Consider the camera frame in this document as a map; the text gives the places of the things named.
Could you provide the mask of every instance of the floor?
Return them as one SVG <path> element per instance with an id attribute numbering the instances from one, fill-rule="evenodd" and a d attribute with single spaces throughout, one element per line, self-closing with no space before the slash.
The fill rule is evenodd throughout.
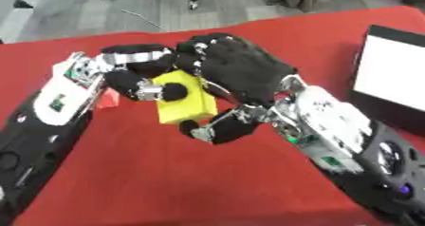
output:
<path id="1" fill-rule="evenodd" d="M 5 43 L 122 31 L 217 28 L 247 21 L 305 14 L 277 0 L 28 0 L 35 9 L 13 9 L 0 0 L 0 38 Z M 400 0 L 319 0 L 320 13 L 401 5 Z"/>

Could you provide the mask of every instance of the red tablecloth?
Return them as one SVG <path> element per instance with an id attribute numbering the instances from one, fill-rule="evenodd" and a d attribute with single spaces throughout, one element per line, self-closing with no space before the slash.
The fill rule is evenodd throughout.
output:
<path id="1" fill-rule="evenodd" d="M 219 29 L 123 33 L 0 46 L 0 120 L 41 87 L 72 51 L 130 43 L 173 46 L 212 31 L 243 36 L 297 66 L 303 78 L 340 99 L 367 27 L 425 31 L 416 9 L 397 7 L 306 15 Z M 403 133 L 417 146 L 425 139 Z M 58 225 L 379 225 L 288 142 L 262 126 L 212 147 L 159 125 L 155 104 L 98 110 L 81 141 L 20 226 Z"/>

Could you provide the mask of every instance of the white robot part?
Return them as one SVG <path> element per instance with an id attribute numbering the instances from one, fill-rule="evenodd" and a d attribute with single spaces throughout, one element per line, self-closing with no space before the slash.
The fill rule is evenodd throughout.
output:
<path id="1" fill-rule="evenodd" d="M 79 111 L 87 110 L 102 93 L 104 63 L 76 52 L 53 67 L 53 76 L 41 89 L 33 108 L 50 125 L 65 125 Z"/>
<path id="2" fill-rule="evenodd" d="M 269 121 L 322 169 L 361 173 L 353 160 L 363 151 L 364 136 L 372 135 L 370 120 L 351 104 L 339 102 L 324 89 L 307 85 L 298 75 L 281 81 L 288 94 L 269 110 Z"/>

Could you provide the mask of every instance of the robotic hand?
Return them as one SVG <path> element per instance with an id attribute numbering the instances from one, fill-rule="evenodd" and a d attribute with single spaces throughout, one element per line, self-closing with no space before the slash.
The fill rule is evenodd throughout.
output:
<path id="1" fill-rule="evenodd" d="M 181 123 L 184 135 L 219 144 L 270 123 L 378 219 L 425 225 L 425 159 L 393 129 L 307 85 L 295 68 L 241 38 L 195 36 L 177 52 L 178 67 L 205 79 L 214 96 L 237 105 L 204 126 Z"/>
<path id="2" fill-rule="evenodd" d="M 113 63 L 113 71 L 105 74 L 106 83 L 133 101 L 183 99 L 184 85 L 153 85 L 150 79 L 174 69 L 174 51 L 162 45 L 114 46 L 102 49 L 103 59 Z"/>
<path id="3" fill-rule="evenodd" d="M 0 132 L 1 226 L 11 224 L 60 167 L 108 86 L 137 101 L 187 95 L 183 85 L 149 81 L 173 68 L 172 53 L 160 45 L 108 47 L 96 58 L 73 53 L 53 67 L 52 78 L 9 116 Z"/>
<path id="4" fill-rule="evenodd" d="M 179 68 L 202 77 L 204 88 L 213 96 L 239 106 L 204 126 L 194 121 L 180 124 L 186 136 L 213 144 L 251 134 L 260 122 L 244 116 L 244 110 L 264 112 L 270 108 L 281 80 L 296 72 L 254 44 L 225 33 L 195 36 L 179 44 L 177 52 Z"/>

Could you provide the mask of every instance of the robot fingertip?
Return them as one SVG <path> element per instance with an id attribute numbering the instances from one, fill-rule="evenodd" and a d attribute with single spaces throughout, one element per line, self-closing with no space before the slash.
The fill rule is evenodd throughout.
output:
<path id="1" fill-rule="evenodd" d="M 177 83 L 168 83 L 162 90 L 162 99 L 166 102 L 178 101 L 188 96 L 186 86 Z"/>

